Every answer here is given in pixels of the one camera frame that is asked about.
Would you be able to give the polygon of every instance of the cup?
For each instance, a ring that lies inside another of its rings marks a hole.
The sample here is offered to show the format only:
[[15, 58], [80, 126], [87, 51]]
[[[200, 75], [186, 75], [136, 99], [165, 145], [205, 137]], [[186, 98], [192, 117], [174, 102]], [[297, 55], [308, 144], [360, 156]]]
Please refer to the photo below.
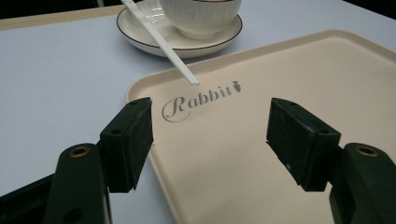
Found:
[[242, 0], [161, 0], [167, 19], [186, 37], [208, 39], [229, 26]]

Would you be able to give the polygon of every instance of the white plastic stick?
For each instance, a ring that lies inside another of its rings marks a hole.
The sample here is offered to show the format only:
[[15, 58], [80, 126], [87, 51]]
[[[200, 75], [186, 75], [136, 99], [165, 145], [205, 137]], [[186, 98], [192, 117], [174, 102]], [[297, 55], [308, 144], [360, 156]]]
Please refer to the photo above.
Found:
[[169, 60], [180, 70], [180, 72], [184, 75], [184, 77], [190, 82], [193, 86], [198, 86], [199, 81], [192, 74], [190, 69], [184, 64], [180, 58], [177, 56], [175, 51], [169, 47], [163, 37], [157, 32], [157, 30], [152, 26], [151, 22], [149, 22], [143, 13], [140, 11], [139, 7], [133, 0], [121, 0], [121, 2], [128, 7], [129, 11], [142, 23], [142, 25], [146, 28], [148, 33], [152, 36], [152, 38], [157, 42]]

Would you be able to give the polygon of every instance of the beige tray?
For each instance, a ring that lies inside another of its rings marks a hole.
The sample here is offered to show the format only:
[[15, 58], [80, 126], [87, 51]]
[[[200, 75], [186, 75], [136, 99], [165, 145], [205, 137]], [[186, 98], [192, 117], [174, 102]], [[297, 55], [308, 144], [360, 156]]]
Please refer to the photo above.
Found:
[[149, 156], [177, 223], [333, 223], [331, 185], [304, 192], [265, 143], [272, 97], [329, 123], [342, 147], [365, 143], [395, 161], [395, 52], [327, 31], [189, 68], [199, 87], [172, 69], [127, 92], [152, 98]]

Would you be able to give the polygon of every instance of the white table surface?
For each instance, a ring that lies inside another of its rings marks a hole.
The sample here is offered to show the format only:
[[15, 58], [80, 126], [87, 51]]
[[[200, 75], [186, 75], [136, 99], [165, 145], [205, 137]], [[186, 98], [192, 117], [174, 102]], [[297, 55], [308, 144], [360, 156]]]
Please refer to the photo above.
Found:
[[[395, 20], [340, 0], [246, 0], [239, 15], [230, 47], [185, 63], [330, 29], [396, 51]], [[66, 148], [96, 143], [132, 83], [173, 67], [130, 45], [116, 18], [0, 31], [0, 195], [52, 174]], [[137, 190], [110, 200], [114, 223], [174, 223], [149, 161]]]

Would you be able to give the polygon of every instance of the saucer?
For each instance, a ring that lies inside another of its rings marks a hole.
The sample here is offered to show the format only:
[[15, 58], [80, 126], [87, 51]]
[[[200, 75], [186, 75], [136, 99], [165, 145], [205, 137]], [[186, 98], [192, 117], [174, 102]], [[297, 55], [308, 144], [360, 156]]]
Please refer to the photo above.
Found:
[[[136, 4], [169, 46], [182, 59], [201, 57], [224, 49], [233, 42], [242, 30], [242, 20], [238, 15], [230, 26], [209, 39], [189, 39], [182, 35], [165, 17], [160, 0], [146, 0]], [[137, 18], [131, 15], [127, 8], [123, 9], [117, 17], [117, 25], [126, 39], [138, 49], [166, 57], [155, 40]]]

